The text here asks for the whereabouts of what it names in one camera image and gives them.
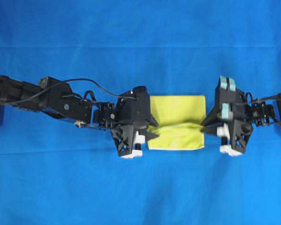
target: black cable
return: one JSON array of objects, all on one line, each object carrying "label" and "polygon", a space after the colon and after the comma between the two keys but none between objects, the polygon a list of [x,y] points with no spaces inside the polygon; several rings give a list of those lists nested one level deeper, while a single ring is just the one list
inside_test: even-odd
[{"label": "black cable", "polygon": [[233,105],[247,105],[247,104],[261,103],[261,102],[267,101],[267,100],[281,101],[281,98],[279,98],[279,95],[273,95],[273,96],[269,96],[269,97],[256,99],[256,100],[253,100],[251,102],[240,102],[240,103],[234,102],[234,103],[231,103],[231,104],[233,104]]},{"label": "black cable", "polygon": [[84,100],[87,99],[88,94],[91,96],[91,98],[92,98],[93,101],[96,101],[94,92],[92,92],[91,90],[88,90],[88,91],[86,91],[86,92],[84,93],[84,97],[83,97]]},{"label": "black cable", "polygon": [[96,81],[92,80],[92,79],[88,79],[88,78],[75,78],[75,79],[68,79],[68,80],[64,80],[64,81],[61,81],[61,82],[58,82],[42,91],[40,91],[39,93],[29,97],[29,98],[26,98],[26,99],[22,99],[22,100],[19,100],[19,101],[14,101],[14,102],[6,102],[4,103],[4,105],[11,105],[11,104],[17,104],[17,103],[21,103],[21,102],[26,102],[26,101],[29,101],[43,93],[45,93],[46,91],[48,91],[49,89],[57,86],[57,85],[60,85],[62,83],[66,83],[66,82],[72,82],[72,81],[89,81],[89,82],[92,82],[94,83],[98,88],[100,88],[101,90],[105,91],[106,93],[110,94],[111,96],[114,96],[114,97],[117,97],[117,98],[128,98],[128,99],[133,99],[133,100],[136,100],[136,98],[134,97],[130,97],[130,96],[120,96],[120,95],[116,95],[116,94],[113,94],[112,92],[106,90],[105,88],[103,88],[100,84],[98,84]]}]

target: blue tablecloth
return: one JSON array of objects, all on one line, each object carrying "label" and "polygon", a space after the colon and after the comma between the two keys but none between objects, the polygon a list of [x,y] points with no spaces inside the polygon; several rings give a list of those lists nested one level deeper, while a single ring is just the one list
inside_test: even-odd
[{"label": "blue tablecloth", "polygon": [[[254,97],[277,94],[281,0],[0,0],[0,75],[205,95],[207,111],[221,75]],[[116,101],[91,83],[71,87]],[[0,225],[281,225],[280,129],[255,128],[241,157],[205,138],[202,150],[144,145],[143,157],[125,160],[109,132],[7,106]]]}]

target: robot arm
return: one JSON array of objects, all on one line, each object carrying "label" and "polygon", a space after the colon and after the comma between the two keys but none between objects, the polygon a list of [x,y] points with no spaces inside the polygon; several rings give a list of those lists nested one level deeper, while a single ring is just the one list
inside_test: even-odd
[{"label": "robot arm", "polygon": [[59,81],[52,77],[39,80],[38,85],[19,82],[0,75],[0,115],[3,105],[12,105],[25,111],[43,112],[48,116],[75,124],[79,128],[110,130],[120,157],[141,150],[144,143],[156,135],[147,131],[148,126],[158,126],[150,112],[150,97],[146,87],[140,86],[117,96],[116,106],[110,102],[98,102],[92,91],[86,91],[82,98],[73,93],[69,81]]}]

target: white plastic part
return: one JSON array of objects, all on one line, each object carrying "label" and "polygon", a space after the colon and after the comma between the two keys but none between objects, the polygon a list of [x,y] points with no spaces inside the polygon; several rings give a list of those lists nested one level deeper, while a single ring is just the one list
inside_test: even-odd
[{"label": "white plastic part", "polygon": [[144,135],[139,135],[139,132],[136,131],[133,144],[143,144],[146,142],[146,137]]},{"label": "white plastic part", "polygon": [[220,152],[221,153],[227,153],[230,156],[240,156],[240,155],[242,155],[241,152],[235,151],[234,149],[232,149],[231,145],[222,145],[220,147]]},{"label": "white plastic part", "polygon": [[230,140],[230,133],[229,133],[229,127],[227,123],[224,123],[223,127],[218,127],[216,129],[216,135],[218,137],[227,137],[228,140]]},{"label": "white plastic part", "polygon": [[[139,132],[136,131],[133,145],[135,144],[143,144],[146,142],[146,137],[144,135],[139,135]],[[142,156],[142,150],[132,150],[132,153],[130,155],[121,156],[121,158],[134,158],[134,157],[141,157]]]},{"label": "white plastic part", "polygon": [[[227,137],[228,140],[230,140],[230,133],[229,133],[229,127],[227,123],[224,123],[223,127],[218,127],[216,130],[216,135],[218,137]],[[230,156],[240,156],[242,155],[241,152],[235,151],[231,148],[231,145],[221,145],[220,146],[220,152],[221,153],[227,153]]]},{"label": "white plastic part", "polygon": [[134,158],[134,157],[141,157],[142,150],[132,150],[130,155],[121,156],[121,158]]}]

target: yellow towel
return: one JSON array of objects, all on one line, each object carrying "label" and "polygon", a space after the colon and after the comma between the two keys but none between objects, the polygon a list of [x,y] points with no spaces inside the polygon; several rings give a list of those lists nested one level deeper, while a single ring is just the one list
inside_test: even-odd
[{"label": "yellow towel", "polygon": [[206,116],[204,96],[151,96],[151,113],[159,137],[148,142],[151,150],[196,150],[204,147],[200,123]]}]

